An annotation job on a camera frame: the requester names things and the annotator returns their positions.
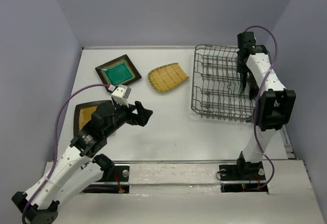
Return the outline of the black floral square plate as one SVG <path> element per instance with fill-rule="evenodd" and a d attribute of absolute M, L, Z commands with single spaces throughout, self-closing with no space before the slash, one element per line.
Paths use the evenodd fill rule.
<path fill-rule="evenodd" d="M 258 95 L 259 87 L 252 73 L 249 74 L 249 86 L 249 98 L 255 99 Z"/>

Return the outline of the dark teal square plate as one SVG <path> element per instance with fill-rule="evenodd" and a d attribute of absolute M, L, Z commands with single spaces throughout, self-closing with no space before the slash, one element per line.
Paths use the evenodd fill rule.
<path fill-rule="evenodd" d="M 245 88 L 248 83 L 248 76 L 249 76 L 249 71 L 242 71 L 240 72 L 240 79 L 241 79 L 241 94 L 244 94 Z"/>

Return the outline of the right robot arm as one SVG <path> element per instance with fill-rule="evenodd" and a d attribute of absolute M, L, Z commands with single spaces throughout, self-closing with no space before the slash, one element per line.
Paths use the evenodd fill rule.
<path fill-rule="evenodd" d="M 253 134 L 235 166 L 236 175 L 247 179 L 259 172 L 272 137 L 289 122 L 296 93 L 281 83 L 268 50 L 256 43 L 253 32 L 239 33 L 237 39 L 237 72 L 241 79 L 241 91 L 248 87 L 249 97 L 255 101 Z"/>

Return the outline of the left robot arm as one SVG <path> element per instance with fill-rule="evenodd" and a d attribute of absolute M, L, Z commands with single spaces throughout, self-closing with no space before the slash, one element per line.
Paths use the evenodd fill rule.
<path fill-rule="evenodd" d="M 12 202 L 22 213 L 22 223 L 53 223 L 63 203 L 93 182 L 109 180 L 114 162 L 99 153 L 107 138 L 126 123 L 145 126 L 152 114 L 139 101 L 133 105 L 112 101 L 99 104 L 48 173 L 25 192 L 12 196 Z"/>

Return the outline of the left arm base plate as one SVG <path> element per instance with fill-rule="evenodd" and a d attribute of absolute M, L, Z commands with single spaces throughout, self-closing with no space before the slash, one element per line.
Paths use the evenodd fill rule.
<path fill-rule="evenodd" d="M 113 173 L 104 173 L 102 178 L 89 186 L 83 193 L 105 193 L 105 194 L 127 194 L 130 190 L 129 185 L 130 165 L 117 164 Z"/>

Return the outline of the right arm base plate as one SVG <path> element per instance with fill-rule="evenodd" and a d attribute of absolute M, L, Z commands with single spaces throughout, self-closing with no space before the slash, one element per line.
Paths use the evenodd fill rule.
<path fill-rule="evenodd" d="M 216 179 L 221 182 L 222 193 L 266 192 L 268 187 L 263 164 L 255 164 L 255 168 L 241 171 L 236 164 L 219 166 Z"/>

